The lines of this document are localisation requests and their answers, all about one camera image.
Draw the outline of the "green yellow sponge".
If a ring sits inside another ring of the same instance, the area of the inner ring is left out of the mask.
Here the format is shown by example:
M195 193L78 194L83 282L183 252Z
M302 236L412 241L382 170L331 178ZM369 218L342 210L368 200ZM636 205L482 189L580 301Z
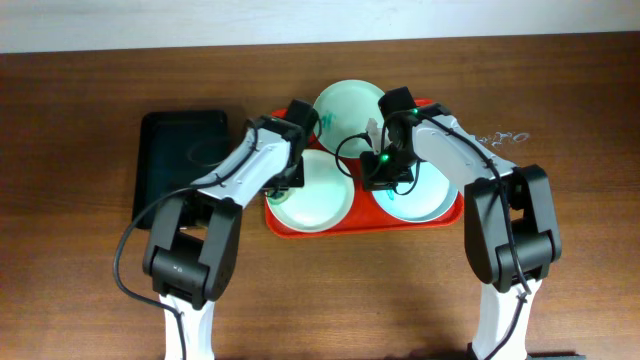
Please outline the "green yellow sponge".
M265 193L267 200L272 204L280 204L286 201L289 195L288 190L269 190Z

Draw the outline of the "white plate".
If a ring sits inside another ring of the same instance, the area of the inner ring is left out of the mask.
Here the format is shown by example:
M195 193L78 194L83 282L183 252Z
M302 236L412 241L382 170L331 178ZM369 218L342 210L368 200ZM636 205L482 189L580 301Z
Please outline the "white plate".
M286 228L319 233L339 224L355 199L352 178L342 174L332 154L307 149L302 154L304 185L291 188L278 200L268 198L271 214Z

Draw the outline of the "light blue plate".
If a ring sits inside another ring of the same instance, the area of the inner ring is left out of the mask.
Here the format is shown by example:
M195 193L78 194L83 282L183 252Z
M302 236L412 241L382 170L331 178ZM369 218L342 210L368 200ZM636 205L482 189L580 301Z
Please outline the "light blue plate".
M390 216L405 222L424 223L444 215L455 203L458 190L436 167L428 162L420 166L416 185L399 183L393 190L373 191L379 207Z

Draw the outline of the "mint green plate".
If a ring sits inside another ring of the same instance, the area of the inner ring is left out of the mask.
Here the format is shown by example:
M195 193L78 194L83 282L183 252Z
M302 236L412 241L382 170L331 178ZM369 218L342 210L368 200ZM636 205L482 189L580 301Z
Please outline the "mint green plate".
M344 143L339 156L357 159L366 151L378 154L383 125L378 101L383 95L383 90L362 80L343 80L323 90L313 105L320 117L314 129L320 133L320 144L335 153L344 139L364 133L365 139Z

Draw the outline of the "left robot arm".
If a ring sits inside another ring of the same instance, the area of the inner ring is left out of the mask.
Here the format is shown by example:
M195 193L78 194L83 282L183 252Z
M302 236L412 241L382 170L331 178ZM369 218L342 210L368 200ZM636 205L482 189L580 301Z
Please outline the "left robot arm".
M318 120L301 100L282 117L253 120L216 169L160 201L142 267L164 309L166 358L213 358L213 312L234 272L243 211L259 192L303 186L302 153Z

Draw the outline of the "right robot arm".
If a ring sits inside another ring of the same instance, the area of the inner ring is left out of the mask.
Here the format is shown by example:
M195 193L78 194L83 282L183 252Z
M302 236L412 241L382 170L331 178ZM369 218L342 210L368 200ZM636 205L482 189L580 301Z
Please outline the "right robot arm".
M378 101L383 121L360 156L363 187L393 190L439 170L464 197L464 248L482 284L471 359L526 359L531 302L562 253L546 172L519 167L485 148L439 103L420 106L406 87Z

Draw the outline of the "red plastic tray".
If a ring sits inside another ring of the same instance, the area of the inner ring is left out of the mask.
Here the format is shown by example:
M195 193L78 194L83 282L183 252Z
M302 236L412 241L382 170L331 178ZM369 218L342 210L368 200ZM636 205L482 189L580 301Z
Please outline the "red plastic tray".
M359 181L354 181L354 185L355 199L349 213L339 224L329 230L319 233L302 233L286 228L271 214L267 207L267 198L265 199L266 224L274 234L282 238L311 238L448 226L455 223L464 210L464 199L458 192L455 203L444 215L424 223L405 222L384 212L375 202L372 192L364 191Z

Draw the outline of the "black plastic tray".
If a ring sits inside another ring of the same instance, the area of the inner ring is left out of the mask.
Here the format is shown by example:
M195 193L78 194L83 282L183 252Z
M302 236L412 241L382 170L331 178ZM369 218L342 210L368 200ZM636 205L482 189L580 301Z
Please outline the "black plastic tray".
M217 167L231 152L222 110L151 112L141 122L132 215Z

